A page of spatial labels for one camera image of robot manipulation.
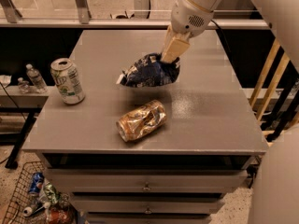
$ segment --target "basket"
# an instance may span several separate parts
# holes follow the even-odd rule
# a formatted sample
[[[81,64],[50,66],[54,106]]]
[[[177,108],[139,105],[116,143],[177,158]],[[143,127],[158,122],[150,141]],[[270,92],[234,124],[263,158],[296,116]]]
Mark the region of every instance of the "basket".
[[[22,167],[19,180],[12,194],[3,224],[27,223],[29,217],[23,216],[23,209],[30,202],[28,190],[32,182],[32,175],[36,172],[43,172],[44,166],[40,161],[26,162]]]

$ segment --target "plastic bottle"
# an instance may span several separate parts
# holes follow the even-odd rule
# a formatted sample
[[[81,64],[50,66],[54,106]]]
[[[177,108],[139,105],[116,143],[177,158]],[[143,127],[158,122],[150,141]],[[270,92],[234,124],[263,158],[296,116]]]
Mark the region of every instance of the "plastic bottle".
[[[18,78],[18,87],[21,93],[30,93],[29,81],[24,80],[22,77]]]
[[[38,93],[44,93],[47,91],[47,85],[45,80],[40,75],[39,71],[35,69],[31,64],[26,65],[27,68],[27,76],[30,78],[31,82],[36,87],[36,91]]]

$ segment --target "gray drawer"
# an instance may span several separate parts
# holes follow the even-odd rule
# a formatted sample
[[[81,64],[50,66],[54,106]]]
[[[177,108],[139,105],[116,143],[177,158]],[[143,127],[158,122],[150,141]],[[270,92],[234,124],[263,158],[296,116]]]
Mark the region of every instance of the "gray drawer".
[[[167,172],[48,169],[46,178],[66,192],[233,192],[246,171]]]
[[[210,217],[187,215],[107,215],[88,214],[90,224],[208,224]]]
[[[73,196],[71,203],[78,211],[135,214],[213,214],[223,201],[193,197],[157,196]]]

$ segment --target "floor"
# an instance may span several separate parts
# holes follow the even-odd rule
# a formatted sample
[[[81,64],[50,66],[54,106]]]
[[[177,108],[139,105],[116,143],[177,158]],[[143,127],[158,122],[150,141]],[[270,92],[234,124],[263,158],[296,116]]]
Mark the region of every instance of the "floor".
[[[24,18],[42,18],[43,16],[52,16],[55,18],[75,18],[77,12],[74,9],[74,0],[13,0]],[[170,9],[175,0],[150,0],[151,18],[168,19]],[[89,7],[93,17],[100,19],[110,19],[111,15],[124,15],[127,12],[131,16],[134,12],[133,0],[88,0]],[[11,118],[16,120],[2,120],[0,127],[4,124],[10,128],[16,129],[15,124],[21,122],[20,118]],[[0,161],[4,160],[11,152],[12,146],[0,146]],[[6,206],[10,200],[16,183],[21,172],[21,168],[26,162],[38,161],[38,157],[32,153],[20,152],[18,157],[18,168],[8,170],[5,168],[5,162],[0,164],[0,223],[6,212]],[[226,204],[219,213],[212,215],[211,224],[245,224],[247,223],[249,208],[251,203],[252,189],[248,189],[248,180],[242,187],[234,193],[227,194],[224,197]]]

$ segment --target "dark blue snack bag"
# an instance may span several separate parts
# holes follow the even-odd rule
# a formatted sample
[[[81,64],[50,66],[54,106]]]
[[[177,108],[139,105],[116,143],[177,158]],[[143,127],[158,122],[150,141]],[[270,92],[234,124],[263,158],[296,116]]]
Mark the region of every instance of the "dark blue snack bag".
[[[163,63],[161,54],[151,53],[136,61],[120,82],[129,87],[155,87],[174,83],[179,74],[179,57],[172,63]]]

